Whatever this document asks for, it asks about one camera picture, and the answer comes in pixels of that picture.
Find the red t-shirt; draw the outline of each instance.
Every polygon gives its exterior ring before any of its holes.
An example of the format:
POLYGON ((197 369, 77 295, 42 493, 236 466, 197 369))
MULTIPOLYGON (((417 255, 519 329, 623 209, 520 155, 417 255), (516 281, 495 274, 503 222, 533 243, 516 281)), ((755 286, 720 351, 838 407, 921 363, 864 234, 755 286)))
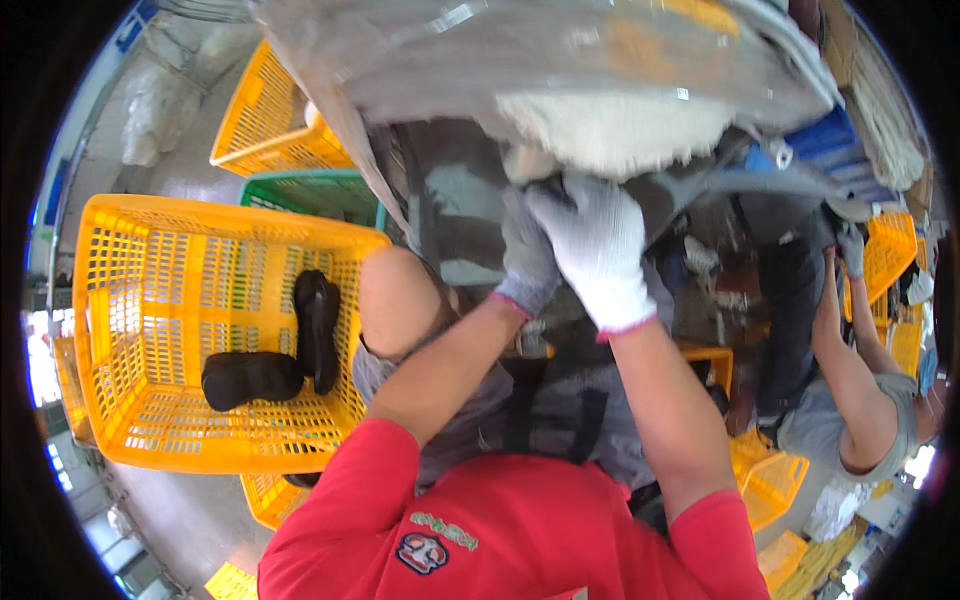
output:
POLYGON ((767 598, 736 492, 700 500, 670 541, 593 464, 488 454, 414 497, 420 450, 361 423, 260 561, 261 600, 767 598))

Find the gray shirt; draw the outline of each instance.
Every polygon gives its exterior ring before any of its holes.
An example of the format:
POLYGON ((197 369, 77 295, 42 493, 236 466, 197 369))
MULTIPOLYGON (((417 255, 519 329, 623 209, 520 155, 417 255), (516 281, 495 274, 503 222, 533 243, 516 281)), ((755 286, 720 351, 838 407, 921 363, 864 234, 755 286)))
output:
POLYGON ((797 408, 787 413, 777 430, 777 445, 790 454, 830 468, 854 483, 873 483, 892 477, 917 451, 917 420, 913 413, 917 380, 902 373, 875 374, 874 380, 897 407, 897 438, 870 472, 855 475, 840 462, 840 439, 847 424, 822 375, 806 387, 797 408))

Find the worker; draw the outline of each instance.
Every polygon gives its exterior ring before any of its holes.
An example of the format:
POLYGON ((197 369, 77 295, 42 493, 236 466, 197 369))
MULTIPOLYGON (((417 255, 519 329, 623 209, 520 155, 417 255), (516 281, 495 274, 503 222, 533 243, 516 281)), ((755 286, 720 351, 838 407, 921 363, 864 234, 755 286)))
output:
POLYGON ((364 262, 353 379, 369 407, 268 545, 261 600, 767 597, 723 419, 648 297, 641 210, 609 182, 563 187, 572 203, 508 202, 506 276, 455 322, 412 254, 364 262), (669 545, 633 520, 624 476, 541 452, 540 432, 511 452, 497 431, 516 400, 497 359, 562 277, 612 348, 669 545))
POLYGON ((742 433, 756 410, 777 448, 854 483, 878 482, 936 434, 945 406, 918 393, 877 336, 863 236, 845 224, 835 240, 850 281, 856 348, 841 336, 837 247, 815 233, 760 247, 756 276, 772 311, 770 337, 756 383, 734 384, 727 426, 742 433))

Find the white work glove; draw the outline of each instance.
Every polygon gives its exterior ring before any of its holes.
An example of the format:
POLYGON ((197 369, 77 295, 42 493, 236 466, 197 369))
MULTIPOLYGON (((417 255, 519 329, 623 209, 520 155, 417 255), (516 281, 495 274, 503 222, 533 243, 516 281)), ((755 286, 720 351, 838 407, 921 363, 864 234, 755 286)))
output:
POLYGON ((526 200, 601 339, 657 317, 640 266, 643 212, 623 189, 567 174, 564 190, 531 186, 526 200))
POLYGON ((847 267, 847 277, 850 279, 863 278, 863 235, 856 225, 843 224, 843 231, 837 233, 837 243, 843 254, 844 265, 847 267))
POLYGON ((553 248, 540 224, 530 214, 524 198, 513 187, 503 193, 503 268, 507 272, 495 294, 522 309, 527 319, 536 317, 553 298, 564 278, 553 259, 553 248))

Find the green plastic crate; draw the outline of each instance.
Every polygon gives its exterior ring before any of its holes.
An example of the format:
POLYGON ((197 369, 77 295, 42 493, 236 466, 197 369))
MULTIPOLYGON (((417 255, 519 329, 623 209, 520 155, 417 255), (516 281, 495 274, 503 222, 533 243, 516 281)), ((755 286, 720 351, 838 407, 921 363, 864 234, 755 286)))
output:
POLYGON ((382 231, 387 212, 356 169, 257 173, 247 179, 241 206, 325 217, 382 231))

